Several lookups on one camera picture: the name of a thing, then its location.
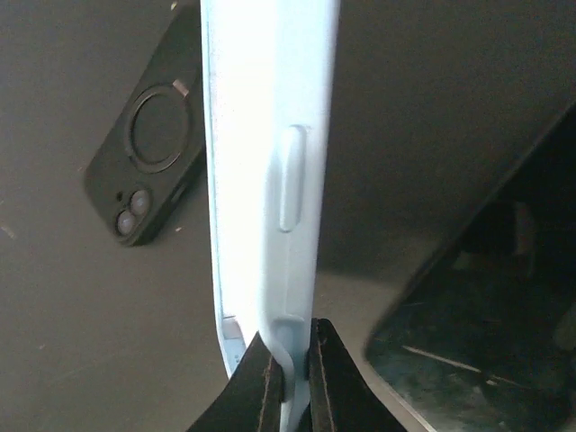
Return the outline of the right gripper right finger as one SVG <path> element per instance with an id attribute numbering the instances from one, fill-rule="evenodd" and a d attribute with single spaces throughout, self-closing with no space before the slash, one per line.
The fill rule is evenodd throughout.
<path id="1" fill-rule="evenodd" d="M 328 319 L 311 323 L 308 361 L 313 431 L 406 431 L 370 390 Z"/>

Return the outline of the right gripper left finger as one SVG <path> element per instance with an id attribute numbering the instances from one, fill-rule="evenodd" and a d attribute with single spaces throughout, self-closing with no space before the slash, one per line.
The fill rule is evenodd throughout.
<path id="1" fill-rule="evenodd" d="M 282 368 L 256 335 L 228 384 L 188 432 L 278 432 L 283 396 Z"/>

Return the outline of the black cased phone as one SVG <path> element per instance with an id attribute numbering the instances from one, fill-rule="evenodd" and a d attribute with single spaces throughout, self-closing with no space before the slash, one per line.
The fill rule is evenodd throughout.
<path id="1" fill-rule="evenodd" d="M 85 193 L 114 238 L 149 243 L 205 162 L 201 8 L 179 5 L 85 171 Z"/>

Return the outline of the light blue cased phone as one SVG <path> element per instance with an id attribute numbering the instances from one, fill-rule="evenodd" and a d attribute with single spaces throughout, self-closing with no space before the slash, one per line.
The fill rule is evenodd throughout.
<path id="1" fill-rule="evenodd" d="M 214 312 L 228 374 L 260 336 L 279 428 L 310 402 L 306 356 L 337 47 L 336 1 L 204 1 L 202 79 Z"/>

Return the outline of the black smartphone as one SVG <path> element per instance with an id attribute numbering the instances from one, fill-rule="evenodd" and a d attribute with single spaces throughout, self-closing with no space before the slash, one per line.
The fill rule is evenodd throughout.
<path id="1" fill-rule="evenodd" d="M 575 428 L 575 111 L 380 320 L 365 355 L 427 431 Z"/>

